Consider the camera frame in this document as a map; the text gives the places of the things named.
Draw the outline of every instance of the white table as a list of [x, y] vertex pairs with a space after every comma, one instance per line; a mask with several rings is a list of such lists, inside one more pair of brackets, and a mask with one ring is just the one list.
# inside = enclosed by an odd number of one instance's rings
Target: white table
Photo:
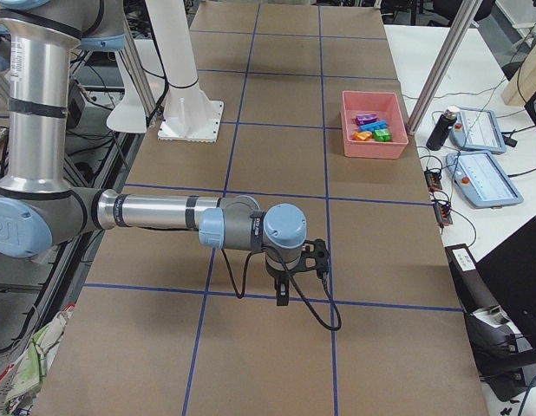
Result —
[[[405, 103], [409, 112], [412, 111], [416, 100], [408, 97], [418, 97], [428, 73], [434, 64], [435, 58], [447, 35], [447, 28], [410, 27], [410, 26], [386, 26], [389, 46], [395, 61], [395, 67], [402, 91], [405, 95]], [[470, 29], [459, 47], [446, 76], [441, 82], [436, 96], [449, 93], [468, 92], [471, 94], [449, 95], [444, 98], [434, 99], [426, 113], [415, 138], [418, 146], [424, 146], [434, 127], [433, 112], [442, 112], [447, 106], [475, 107], [494, 110], [497, 116], [512, 114], [521, 110], [522, 107], [508, 107], [503, 104], [500, 93], [506, 86], [507, 81], [493, 92], [474, 95], [488, 88], [496, 87], [503, 79], [503, 73], [496, 63], [494, 56], [488, 49], [484, 40], [476, 29]], [[521, 112], [505, 118], [499, 118], [502, 131], [511, 131], [531, 126], [533, 123], [526, 114]], [[536, 129], [527, 130], [513, 136], [519, 144], [515, 148], [508, 147], [507, 152], [499, 155], [499, 161], [507, 174], [518, 173], [536, 167]], [[445, 163], [445, 155], [453, 150], [442, 148], [439, 152], [431, 154], [437, 156]], [[419, 149], [419, 154], [428, 154], [428, 150]], [[426, 166], [428, 159], [422, 160]], [[429, 161], [430, 167], [439, 164]], [[471, 252], [476, 260], [483, 258], [488, 252], [499, 245], [505, 238], [518, 230], [529, 218], [536, 215], [536, 172], [513, 179], [515, 186], [524, 197], [524, 202], [515, 206], [500, 209], [472, 208], [459, 192], [452, 187], [451, 176], [446, 172], [441, 180], [444, 191], [452, 196], [452, 207], [469, 218], [476, 227], [477, 238], [471, 247]], [[471, 226], [466, 220], [452, 214], [454, 224], [446, 227], [442, 234], [444, 246], [452, 244], [469, 244], [474, 236]], [[518, 411], [517, 405], [499, 402], [491, 389], [483, 385], [487, 397], [490, 414], [499, 414], [504, 407], [513, 407], [512, 414]], [[533, 389], [525, 405], [525, 416], [536, 416], [536, 387]]]

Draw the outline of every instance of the black cable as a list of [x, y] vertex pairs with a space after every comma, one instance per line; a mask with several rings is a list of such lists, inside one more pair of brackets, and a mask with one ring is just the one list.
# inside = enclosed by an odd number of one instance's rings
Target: black cable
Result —
[[270, 251], [272, 251], [273, 253], [276, 254], [276, 257], [278, 258], [278, 263], [280, 263], [280, 265], [284, 268], [285, 274], [287, 275], [287, 278], [289, 279], [289, 281], [293, 285], [293, 288], [295, 288], [296, 292], [301, 297], [301, 300], [306, 305], [306, 307], [309, 309], [309, 311], [312, 313], [312, 315], [315, 317], [315, 319], [318, 321], [318, 323], [320, 325], [322, 325], [324, 328], [328, 329], [329, 331], [338, 331], [341, 328], [341, 325], [342, 325], [341, 314], [339, 313], [339, 309], [337, 308], [336, 303], [334, 302], [330, 292], [328, 291], [328, 283], [327, 283], [326, 279], [325, 278], [322, 279], [322, 287], [324, 289], [324, 293], [325, 293], [326, 297], [328, 298], [328, 301], [330, 302], [330, 310], [333, 310], [336, 313], [336, 318], [337, 318], [337, 325], [336, 326], [328, 325], [320, 317], [318, 312], [316, 312], [316, 310], [314, 309], [314, 307], [312, 306], [310, 301], [304, 295], [304, 293], [301, 290], [301, 288], [299, 288], [297, 282], [295, 282], [295, 278], [293, 277], [293, 275], [291, 274], [291, 272], [287, 268], [287, 264], [285, 264], [285, 260], [282, 258], [282, 255], [280, 254], [280, 252], [278, 250], [276, 250], [274, 247], [271, 247], [269, 245], [264, 246], [262, 248], [262, 251], [264, 253], [266, 253], [267, 250], [270, 250]]
[[99, 134], [82, 134], [82, 133], [76, 133], [73, 130], [68, 130], [67, 133], [71, 134], [72, 136], [76, 136], [76, 137], [79, 137], [81, 139], [85, 139], [88, 141], [101, 141], [101, 140], [106, 139], [108, 136], [110, 136], [111, 132], [108, 132], [103, 135], [99, 135]]
[[224, 249], [221, 250], [222, 254], [224, 255], [224, 260], [226, 261], [226, 268], [228, 271], [228, 274], [230, 275], [230, 281], [232, 282], [233, 291], [235, 292], [235, 296], [238, 299], [243, 299], [245, 297], [245, 290], [247, 285], [247, 271], [249, 269], [249, 261], [251, 260], [251, 257], [258, 253], [252, 253], [250, 252], [247, 255], [247, 258], [245, 260], [245, 264], [243, 265], [243, 279], [241, 281], [241, 291], [237, 289], [237, 284], [235, 283], [235, 279], [233, 278], [233, 271], [232, 266], [230, 265], [230, 261], [227, 258], [226, 251]]
[[108, 141], [105, 141], [104, 143], [101, 143], [100, 145], [97, 145], [97, 146], [85, 147], [84, 149], [80, 149], [80, 150], [76, 150], [75, 152], [68, 153], [68, 156], [72, 157], [72, 156], [75, 156], [76, 154], [79, 154], [79, 153], [89, 152], [91, 150], [100, 149], [101, 147], [104, 147], [104, 146], [106, 146], [106, 145], [108, 145], [108, 144], [110, 144], [112, 142], [113, 142], [112, 140], [108, 140]]
[[522, 110], [515, 111], [514, 113], [510, 113], [510, 114], [496, 115], [495, 118], [496, 118], [496, 119], [504, 119], [504, 118], [506, 118], [506, 117], [511, 117], [512, 115], [516, 115], [516, 114], [518, 114], [518, 113], [522, 113], [523, 111], [526, 111], [526, 109], [523, 108]]
[[7, 134], [4, 137], [2, 143], [2, 156], [0, 158], [0, 178], [3, 178], [6, 174], [6, 159], [8, 158], [8, 144], [10, 143], [10, 136]]
[[98, 237], [100, 237], [104, 233], [104, 231], [106, 231], [106, 230], [98, 230], [98, 232], [89, 240], [89, 242], [87, 243], [85, 248], [83, 248], [83, 250], [82, 250], [82, 252], [83, 252], [82, 257], [85, 257], [85, 254], [86, 254], [87, 250], [90, 248], [91, 245], [93, 245], [93, 243], [96, 241], [96, 239]]
[[[492, 91], [494, 89], [496, 89], [497, 87], [491, 87], [491, 88], [486, 88], [486, 89], [483, 89], [481, 90], [479, 93], [469, 93], [469, 92], [465, 92], [465, 91], [461, 91], [461, 92], [458, 92], [458, 93], [447, 93], [447, 94], [444, 94], [444, 95], [436, 95], [435, 97], [433, 97], [434, 99], [440, 99], [440, 98], [445, 98], [445, 97], [449, 97], [451, 95], [482, 95], [488, 91]], [[408, 95], [405, 95], [403, 94], [402, 95], [403, 97], [405, 98], [408, 98], [410, 100], [418, 100], [420, 97], [411, 97], [411, 96], [408, 96]]]
[[158, 74], [155, 74], [154, 72], [151, 72], [149, 71], [148, 69], [145, 69], [143, 67], [141, 67], [141, 69], [143, 70], [143, 72], [145, 72], [146, 74], [149, 74], [151, 76], [155, 76], [156, 78], [160, 78], [161, 80], [166, 80], [166, 77], [162, 76], [162, 75], [158, 75]]
[[[532, 34], [532, 31], [534, 30], [534, 28], [536, 27], [536, 22], [534, 22], [534, 25], [528, 30], [528, 34], [525, 36], [525, 38], [522, 40], [522, 43], [520, 44], [520, 46], [522, 46], [523, 43], [526, 42], [526, 39], [530, 36], [530, 34]], [[516, 79], [516, 84], [517, 84], [517, 92], [519, 93], [520, 95], [520, 98], [522, 98], [522, 100], [525, 102], [525, 106], [528, 104], [528, 101], [526, 100], [526, 98], [524, 97], [524, 95], [522, 94], [522, 92], [520, 91], [520, 73], [522, 72], [522, 67], [524, 66], [525, 62], [526, 62], [526, 59], [528, 58], [528, 56], [524, 59], [524, 61], [520, 64], [519, 66], [519, 70], [517, 71], [517, 79]]]
[[527, 175], [528, 173], [536, 172], [536, 167], [531, 169], [530, 171], [521, 172], [521, 173], [514, 173], [512, 175], [507, 175], [509, 178], [516, 178], [517, 176]]
[[126, 160], [126, 156], [123, 154], [123, 149], [120, 146], [120, 142], [118, 141], [116, 133], [114, 131], [111, 131], [110, 133], [112, 134], [112, 140], [114, 141], [114, 144], [118, 149], [118, 153], [120, 154], [121, 162], [126, 167], [126, 169], [129, 170], [129, 164]]
[[[96, 74], [96, 76], [98, 76], [99, 80], [101, 80], [101, 84], [104, 87], [104, 92], [106, 93], [106, 95], [110, 99], [110, 102], [112, 103], [112, 106], [115, 107], [114, 98], [112, 98], [112, 95], [110, 95], [110, 93], [108, 92], [108, 87], [106, 86], [106, 82], [104, 81], [104, 78], [102, 78], [101, 75], [98, 73], [98, 71], [96, 69], [94, 69], [91, 65], [89, 65], [88, 62], [85, 64], [85, 66], [88, 67], [91, 71], [93, 71]], [[112, 108], [102, 106], [101, 104], [96, 104], [96, 103], [93, 103], [93, 102], [91, 102], [91, 104], [95, 104], [97, 107], [104, 107], [107, 110], [112, 111]]]
[[436, 192], [442, 193], [442, 194], [445, 196], [445, 198], [447, 198], [446, 202], [447, 202], [448, 204], [451, 204], [451, 198], [449, 197], [449, 195], [447, 195], [447, 193], [446, 193], [445, 191], [443, 191], [443, 190], [441, 190], [441, 189], [436, 189], [435, 191], [432, 191], [432, 197], [433, 197], [433, 198], [435, 198], [435, 195], [434, 195], [434, 194], [435, 194]]
[[[147, 13], [147, 16], [148, 16], [148, 8], [147, 8], [147, 3], [145, 2], [145, 0], [141, 0], [141, 7]], [[156, 101], [156, 105], [154, 106], [153, 112], [151, 114], [149, 114], [148, 117], [147, 117], [147, 126], [150, 124], [150, 122], [153, 119], [154, 115], [160, 110], [162, 102], [164, 101], [164, 99], [167, 96], [167, 93], [170, 90], [170, 84], [169, 84], [169, 82], [167, 80], [166, 69], [164, 67], [164, 62], [162, 61], [162, 55], [160, 53], [160, 47], [158, 46], [158, 41], [156, 40], [156, 35], [154, 33], [154, 28], [153, 28], [152, 24], [149, 26], [149, 29], [150, 29], [150, 36], [153, 39], [154, 50], [156, 50], [156, 55], [158, 55], [158, 59], [160, 61], [160, 66], [162, 67], [162, 74], [164, 75], [163, 76], [163, 78], [164, 78], [164, 90], [162, 91], [162, 94], [160, 95], [160, 98]]]
[[150, 231], [190, 231], [188, 228], [157, 228], [157, 227], [137, 227], [142, 230]]
[[476, 227], [474, 226], [473, 222], [468, 219], [467, 217], [465, 217], [464, 215], [462, 215], [460, 212], [454, 210], [453, 208], [449, 208], [449, 210], [451, 212], [454, 212], [455, 214], [459, 215], [460, 217], [463, 217], [465, 218], [465, 220], [470, 224], [470, 226], [473, 228], [473, 232], [474, 232], [474, 238], [473, 238], [473, 241], [467, 245], [468, 248], [472, 247], [474, 245], [474, 243], [476, 243], [476, 238], [478, 237], [478, 232], [476, 231]]
[[98, 107], [98, 108], [104, 108], [105, 110], [108, 110], [108, 111], [113, 111], [114, 110], [113, 108], [103, 106], [102, 104], [94, 102], [93, 100], [87, 100], [87, 102], [92, 106], [95, 106], [95, 107]]
[[430, 159], [436, 159], [438, 163], [440, 164], [440, 167], [433, 167], [432, 169], [438, 169], [440, 172], [440, 176], [441, 176], [441, 171], [443, 170], [443, 163], [441, 162], [440, 158], [438, 158], [437, 156], [434, 156], [433, 154], [425, 154], [418, 159], [419, 160], [428, 159], [428, 163], [426, 164], [426, 169], [428, 169], [428, 164], [430, 163]]
[[104, 166], [106, 165], [106, 162], [108, 160], [108, 155], [110, 154], [110, 152], [112, 151], [112, 148], [114, 147], [114, 143], [112, 143], [112, 141], [109, 141], [107, 143], [110, 143], [110, 148], [106, 151], [106, 154], [100, 160], [101, 163], [96, 168], [96, 172], [93, 173], [94, 178], [93, 178], [93, 183], [91, 184], [91, 187], [95, 187], [95, 183], [96, 183], [96, 180], [98, 179], [98, 175], [100, 175], [102, 172], [102, 169], [104, 169]]
[[516, 134], [516, 133], [525, 132], [526, 130], [530, 130], [531, 128], [536, 128], [536, 125], [528, 126], [528, 127], [525, 127], [525, 128], [520, 128], [518, 130], [513, 130], [510, 134], [513, 135], [513, 134]]

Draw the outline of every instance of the purple block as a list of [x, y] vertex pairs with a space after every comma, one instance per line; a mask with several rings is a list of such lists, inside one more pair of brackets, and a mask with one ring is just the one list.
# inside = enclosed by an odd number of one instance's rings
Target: purple block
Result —
[[378, 116], [375, 114], [357, 114], [355, 122], [358, 126], [378, 121]]

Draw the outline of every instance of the white pillar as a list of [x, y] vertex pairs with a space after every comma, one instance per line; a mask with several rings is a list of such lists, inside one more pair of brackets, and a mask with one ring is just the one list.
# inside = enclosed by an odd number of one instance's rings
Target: white pillar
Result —
[[147, 8], [170, 83], [159, 139], [216, 141], [224, 103], [200, 89], [183, 2], [147, 0]]

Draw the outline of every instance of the grid line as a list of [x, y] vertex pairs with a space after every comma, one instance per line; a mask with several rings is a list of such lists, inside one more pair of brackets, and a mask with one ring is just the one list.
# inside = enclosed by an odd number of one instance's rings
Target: grid line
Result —
[[[331, 224], [330, 224], [330, 168], [328, 167], [328, 143], [326, 135], [326, 105], [324, 99], [324, 46], [322, 42], [322, 11], [318, 7], [318, 45], [320, 48], [320, 88], [322, 91], [322, 128], [324, 139], [324, 187], [325, 187], [325, 205], [326, 205], [326, 234], [328, 239], [328, 252], [331, 258]], [[328, 279], [330, 283], [329, 292], [331, 297], [334, 296], [334, 276], [333, 268], [330, 265], [330, 271], [328, 273]], [[336, 325], [336, 317], [333, 308], [330, 306], [330, 325], [333, 327]], [[334, 416], [339, 416], [339, 394], [337, 391], [337, 345], [336, 345], [336, 332], [330, 332], [331, 343], [331, 376], [332, 376], [332, 393], [334, 400]]]
[[[130, 284], [115, 284], [115, 283], [84, 283], [83, 287], [90, 289], [117, 289], [117, 290], [135, 290], [142, 292], [163, 292], [175, 293], [180, 295], [197, 295], [207, 294], [209, 296], [235, 297], [233, 292], [223, 292], [219, 290], [197, 290], [197, 289], [179, 289], [179, 288], [164, 288], [156, 286], [136, 286]], [[275, 301], [276, 297], [271, 295], [260, 295], [254, 293], [245, 294], [246, 299], [260, 299]], [[316, 297], [308, 297], [309, 302], [329, 305], [327, 299], [318, 299]], [[290, 296], [290, 302], [302, 302], [300, 297]], [[453, 308], [448, 306], [428, 306], [428, 305], [408, 305], [404, 303], [386, 303], [386, 302], [364, 302], [364, 301], [345, 301], [335, 300], [336, 304], [344, 306], [365, 307], [365, 308], [383, 308], [383, 309], [413, 309], [413, 310], [428, 310], [434, 312], [462, 312], [461, 308]]]
[[[252, 48], [254, 46], [254, 38], [255, 38], [255, 32], [257, 30], [258, 16], [259, 15], [260, 15], [260, 4], [257, 7], [257, 15], [256, 15], [256, 18], [255, 18], [254, 29], [253, 29], [252, 38], [251, 38], [251, 47], [249, 48], [249, 56], [248, 56], [248, 59], [247, 59], [247, 66], [246, 66], [247, 73], [249, 71], [249, 68], [251, 67]], [[241, 90], [241, 99], [240, 99], [240, 102], [239, 102], [239, 110], [238, 110], [238, 114], [237, 114], [237, 123], [236, 123], [236, 126], [235, 126], [235, 131], [233, 132], [232, 150], [230, 151], [229, 160], [228, 160], [228, 163], [227, 163], [226, 181], [224, 183], [224, 190], [223, 190], [223, 193], [222, 193], [223, 196], [225, 196], [227, 194], [227, 185], [229, 183], [230, 174], [232, 172], [233, 154], [235, 152], [237, 134], [238, 134], [238, 131], [239, 131], [239, 120], [241, 118], [241, 110], [243, 109], [243, 101], [245, 99], [245, 89], [246, 89], [246, 85], [247, 85], [247, 76], [248, 76], [247, 73], [245, 73], [245, 79], [243, 80], [243, 88]], [[205, 294], [203, 296], [203, 302], [202, 302], [201, 310], [200, 310], [199, 325], [197, 327], [197, 336], [196, 336], [195, 345], [194, 345], [194, 348], [193, 348], [193, 358], [192, 358], [192, 361], [191, 361], [191, 366], [189, 368], [189, 376], [188, 376], [188, 379], [187, 379], [186, 398], [185, 398], [185, 402], [184, 402], [184, 405], [183, 405], [183, 410], [182, 410], [182, 413], [181, 413], [182, 416], [186, 416], [186, 414], [187, 414], [189, 397], [191, 395], [191, 389], [193, 387], [194, 368], [195, 368], [195, 363], [196, 363], [196, 360], [197, 360], [197, 354], [199, 352], [200, 336], [201, 336], [201, 333], [202, 333], [204, 315], [205, 315], [205, 312], [206, 312], [206, 304], [207, 304], [207, 301], [208, 301], [208, 295], [209, 295], [208, 292], [209, 292], [209, 289], [210, 289], [210, 281], [212, 279], [212, 271], [213, 271], [213, 265], [214, 265], [215, 257], [216, 257], [216, 250], [212, 249], [212, 254], [211, 254], [211, 257], [210, 257], [210, 266], [209, 266], [209, 269], [208, 269], [208, 278], [206, 279]]]
[[348, 198], [348, 197], [325, 197], [321, 195], [301, 195], [295, 193], [278, 193], [278, 192], [255, 192], [255, 191], [241, 191], [237, 189], [208, 189], [199, 187], [187, 187], [187, 186], [170, 186], [170, 185], [149, 185], [149, 184], [134, 184], [128, 183], [125, 186], [132, 186], [134, 188], [151, 188], [151, 189], [172, 189], [175, 191], [190, 191], [190, 192], [213, 192], [222, 193], [224, 195], [230, 194], [249, 194], [259, 195], [263, 197], [282, 197], [282, 198], [305, 198], [305, 199], [322, 199], [327, 201], [345, 201], [345, 202], [362, 202], [368, 204], [389, 204], [389, 205], [413, 205], [413, 206], [428, 206], [431, 207], [430, 202], [415, 202], [415, 201], [392, 201], [387, 199], [371, 199], [371, 198]]
[[187, 376], [187, 386], [185, 391], [185, 399], [183, 400], [183, 408], [181, 409], [181, 416], [187, 415], [187, 408], [189, 407], [189, 398], [191, 397], [191, 387], [193, 385], [193, 376], [195, 372], [195, 364], [197, 363], [197, 354], [199, 353], [200, 335], [202, 334], [202, 324], [205, 319], [206, 301], [208, 298], [208, 288], [210, 287], [210, 279], [212, 277], [212, 269], [214, 267], [214, 249], [210, 255], [210, 263], [208, 265], [208, 277], [206, 278], [205, 291], [202, 296], [202, 303], [200, 305], [199, 323], [197, 324], [197, 333], [195, 335], [195, 343], [193, 346], [193, 355], [191, 357], [191, 365], [189, 366], [189, 375]]
[[321, 130], [323, 126], [305, 126], [300, 124], [278, 124], [278, 123], [256, 123], [253, 121], [222, 121], [222, 124], [233, 124], [239, 126], [259, 126], [259, 127], [290, 127], [290, 128], [309, 128], [312, 130]]
[[316, 39], [360, 39], [364, 41], [387, 41], [385, 37], [368, 37], [368, 36], [337, 36], [337, 35], [322, 35], [320, 30], [318, 35], [299, 35], [296, 33], [268, 33], [268, 32], [240, 32], [232, 30], [208, 30], [208, 29], [190, 29], [191, 33], [213, 33], [213, 34], [231, 34], [231, 35], [262, 35], [262, 36], [289, 36], [289, 37], [314, 37]]
[[[216, 69], [216, 68], [203, 68], [197, 69], [197, 72], [221, 72], [228, 74], [244, 74], [244, 75], [274, 75], [274, 76], [307, 76], [318, 78], [321, 75], [314, 74], [292, 74], [285, 72], [260, 72], [260, 71], [238, 71], [237, 69]], [[322, 75], [326, 78], [344, 78], [347, 80], [378, 80], [378, 81], [399, 81], [398, 78], [390, 78], [384, 76], [357, 76], [357, 75]]]

